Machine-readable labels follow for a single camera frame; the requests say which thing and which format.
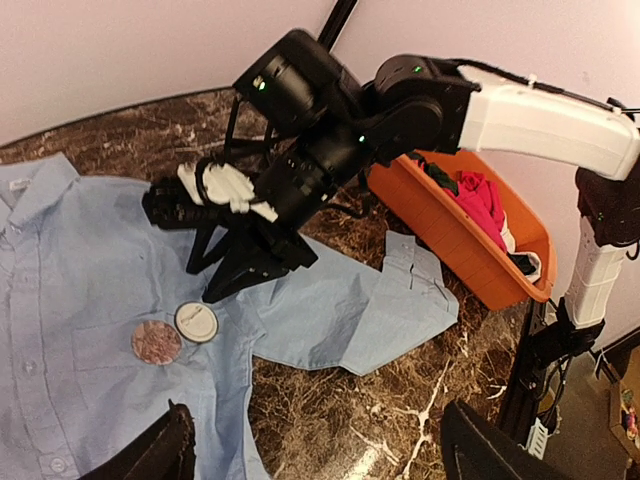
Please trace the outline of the round iridescent brooch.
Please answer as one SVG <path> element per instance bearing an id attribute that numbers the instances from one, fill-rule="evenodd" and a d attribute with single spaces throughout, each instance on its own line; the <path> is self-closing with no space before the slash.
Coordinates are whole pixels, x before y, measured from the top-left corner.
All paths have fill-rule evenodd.
<path id="1" fill-rule="evenodd" d="M 158 320 L 140 323 L 131 337 L 135 356 L 156 366 L 173 363 L 181 353 L 181 338 L 174 327 Z"/>

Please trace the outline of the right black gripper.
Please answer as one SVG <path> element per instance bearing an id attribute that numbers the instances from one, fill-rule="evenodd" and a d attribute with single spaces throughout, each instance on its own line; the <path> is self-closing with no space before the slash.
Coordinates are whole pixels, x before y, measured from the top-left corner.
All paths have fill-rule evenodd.
<path id="1" fill-rule="evenodd" d="M 299 267 L 309 268 L 318 255 L 295 230 L 256 220 L 227 230 L 210 247 L 216 227 L 198 228 L 186 265 L 197 275 L 223 259 L 202 300 L 216 303 L 241 290 L 281 278 Z"/>

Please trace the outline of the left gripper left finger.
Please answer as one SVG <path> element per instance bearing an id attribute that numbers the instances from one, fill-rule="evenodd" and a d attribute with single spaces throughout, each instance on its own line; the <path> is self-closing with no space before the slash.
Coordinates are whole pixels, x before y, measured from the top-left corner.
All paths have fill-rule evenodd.
<path id="1" fill-rule="evenodd" d="M 85 480 L 193 480 L 195 426 L 189 408 L 168 402 L 168 410 Z"/>

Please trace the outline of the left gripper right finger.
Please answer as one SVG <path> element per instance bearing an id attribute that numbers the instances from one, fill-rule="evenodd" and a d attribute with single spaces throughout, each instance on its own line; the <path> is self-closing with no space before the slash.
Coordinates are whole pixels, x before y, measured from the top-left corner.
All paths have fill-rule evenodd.
<path id="1" fill-rule="evenodd" d="M 568 479 L 460 400 L 444 408 L 440 444 L 447 479 Z"/>

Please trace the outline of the round floral brooch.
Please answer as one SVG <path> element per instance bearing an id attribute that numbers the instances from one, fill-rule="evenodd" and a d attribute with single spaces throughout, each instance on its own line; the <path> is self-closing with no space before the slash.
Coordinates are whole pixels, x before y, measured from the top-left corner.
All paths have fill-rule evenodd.
<path id="1" fill-rule="evenodd" d="M 174 314 L 178 333 L 192 343 L 206 343 L 218 333 L 219 322 L 213 310 L 200 302 L 180 305 Z"/>

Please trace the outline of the light blue shirt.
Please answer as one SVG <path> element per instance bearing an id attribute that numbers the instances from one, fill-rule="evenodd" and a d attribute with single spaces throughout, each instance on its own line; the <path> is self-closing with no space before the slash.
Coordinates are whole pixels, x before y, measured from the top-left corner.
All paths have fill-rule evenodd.
<path id="1" fill-rule="evenodd" d="M 317 262 L 207 304 L 193 235 L 152 226 L 143 182 L 62 155 L 1 170 L 1 475 L 76 479 L 170 403 L 195 422 L 199 479 L 263 479 L 252 360 L 368 374 L 444 332 L 459 305 L 434 255 L 388 233 L 381 269 Z"/>

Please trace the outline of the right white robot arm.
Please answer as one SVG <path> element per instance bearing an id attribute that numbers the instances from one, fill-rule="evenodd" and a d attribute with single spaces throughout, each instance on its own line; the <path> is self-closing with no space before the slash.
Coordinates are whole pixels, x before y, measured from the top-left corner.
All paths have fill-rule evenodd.
<path id="1" fill-rule="evenodd" d="M 315 262 L 299 229 L 373 163 L 413 150 L 453 155 L 484 149 L 577 167 L 579 208 L 596 242 L 639 237 L 639 130 L 629 111 L 530 82 L 487 64 L 398 55 L 360 85 L 306 31 L 294 29 L 234 84 L 290 147 L 255 181 L 223 160 L 180 178 L 215 217 L 199 230 L 187 266 L 217 272 L 215 302 Z"/>

